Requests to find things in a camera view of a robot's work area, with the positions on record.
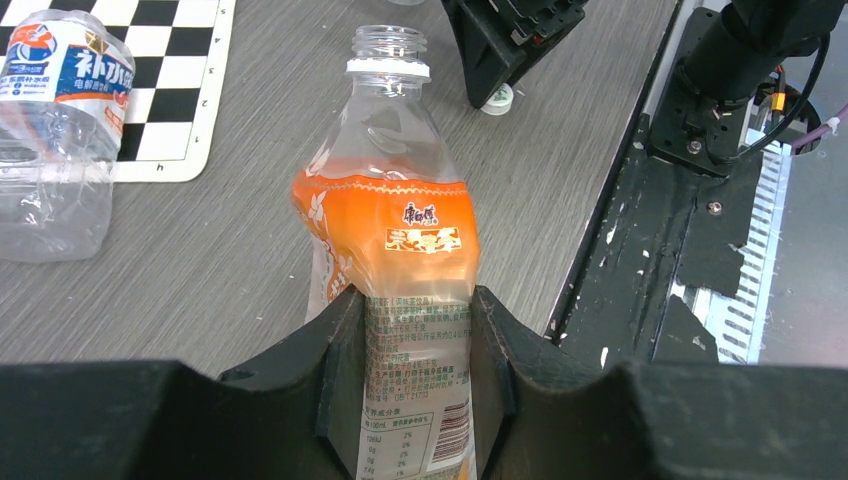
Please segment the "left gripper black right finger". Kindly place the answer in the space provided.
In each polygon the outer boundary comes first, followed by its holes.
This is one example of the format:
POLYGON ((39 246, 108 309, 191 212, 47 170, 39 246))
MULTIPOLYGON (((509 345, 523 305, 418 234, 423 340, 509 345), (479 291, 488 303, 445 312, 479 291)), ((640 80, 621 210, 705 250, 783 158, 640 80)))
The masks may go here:
POLYGON ((843 479, 840 369, 622 362, 596 372, 486 287, 470 307, 482 479, 843 479))

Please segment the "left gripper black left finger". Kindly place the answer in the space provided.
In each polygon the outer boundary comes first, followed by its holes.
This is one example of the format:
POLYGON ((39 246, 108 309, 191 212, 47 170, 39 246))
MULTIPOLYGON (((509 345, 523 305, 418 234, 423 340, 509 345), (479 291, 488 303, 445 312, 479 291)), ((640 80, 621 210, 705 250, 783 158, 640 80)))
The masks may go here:
POLYGON ((351 479, 365 298, 210 378, 176 360, 5 365, 5 479, 351 479))

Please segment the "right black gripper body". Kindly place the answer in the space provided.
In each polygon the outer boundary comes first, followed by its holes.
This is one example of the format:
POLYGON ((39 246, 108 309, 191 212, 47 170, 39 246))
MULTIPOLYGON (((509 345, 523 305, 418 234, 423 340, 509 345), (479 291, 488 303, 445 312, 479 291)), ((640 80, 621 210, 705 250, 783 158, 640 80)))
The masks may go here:
POLYGON ((586 0, 494 0, 491 7, 517 45, 539 46, 567 35, 584 18, 586 0))

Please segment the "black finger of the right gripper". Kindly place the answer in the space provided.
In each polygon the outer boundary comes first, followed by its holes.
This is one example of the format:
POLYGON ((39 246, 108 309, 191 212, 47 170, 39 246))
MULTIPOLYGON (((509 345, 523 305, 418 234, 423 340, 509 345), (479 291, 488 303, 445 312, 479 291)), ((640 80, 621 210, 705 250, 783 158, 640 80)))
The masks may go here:
POLYGON ((481 109, 503 84, 526 73, 529 53, 511 37, 515 30, 492 1, 442 2, 459 51, 469 103, 481 109))

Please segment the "white green cap front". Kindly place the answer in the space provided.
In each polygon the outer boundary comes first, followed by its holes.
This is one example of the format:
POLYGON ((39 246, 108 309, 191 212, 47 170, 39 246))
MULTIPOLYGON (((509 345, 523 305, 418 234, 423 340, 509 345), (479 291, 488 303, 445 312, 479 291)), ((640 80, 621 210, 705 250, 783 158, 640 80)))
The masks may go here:
POLYGON ((513 101, 514 91, 509 84, 504 83, 480 107, 480 110, 490 116, 503 116, 511 110, 513 101))

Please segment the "orange crushed plastic bottle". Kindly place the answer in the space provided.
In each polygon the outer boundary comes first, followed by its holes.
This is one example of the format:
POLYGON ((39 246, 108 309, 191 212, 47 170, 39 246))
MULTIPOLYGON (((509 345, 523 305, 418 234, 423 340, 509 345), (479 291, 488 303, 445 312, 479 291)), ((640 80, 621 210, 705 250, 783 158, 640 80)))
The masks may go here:
POLYGON ((292 186, 313 237, 308 318, 349 286, 366 298, 360 479, 476 475, 480 246, 469 189, 422 100, 425 49, 410 27, 357 28, 351 96, 292 186))

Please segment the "clear bottle blue label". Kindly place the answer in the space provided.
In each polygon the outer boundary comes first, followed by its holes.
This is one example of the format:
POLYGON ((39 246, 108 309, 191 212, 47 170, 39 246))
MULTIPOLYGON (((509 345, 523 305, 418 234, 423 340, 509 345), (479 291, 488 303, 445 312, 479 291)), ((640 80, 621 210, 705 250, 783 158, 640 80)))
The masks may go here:
POLYGON ((34 12, 1 69, 1 257, 93 257, 110 226, 113 169, 136 74, 92 14, 34 12))

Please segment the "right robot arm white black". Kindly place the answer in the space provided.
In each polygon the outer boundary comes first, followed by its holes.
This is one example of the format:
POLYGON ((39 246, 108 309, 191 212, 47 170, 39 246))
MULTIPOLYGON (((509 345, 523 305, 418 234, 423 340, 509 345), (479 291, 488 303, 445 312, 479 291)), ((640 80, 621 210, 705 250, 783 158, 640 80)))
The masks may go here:
MULTIPOLYGON (((582 1, 445 1, 471 105, 515 84, 585 17, 582 1)), ((802 110, 826 59, 843 1, 731 1, 693 13, 649 132, 651 155, 719 177, 755 157, 802 110), (799 101, 748 147, 743 109, 789 57, 815 55, 799 101)))

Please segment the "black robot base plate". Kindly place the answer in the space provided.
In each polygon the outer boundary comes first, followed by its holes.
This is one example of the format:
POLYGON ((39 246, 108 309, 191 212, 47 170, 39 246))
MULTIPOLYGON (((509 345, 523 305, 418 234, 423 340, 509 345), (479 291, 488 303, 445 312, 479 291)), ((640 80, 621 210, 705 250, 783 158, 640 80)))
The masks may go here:
POLYGON ((716 336, 683 294, 737 292, 764 154, 719 177, 651 155, 648 140, 690 16, 722 8, 676 4, 546 330, 548 342, 593 370, 629 359, 718 359, 716 336))

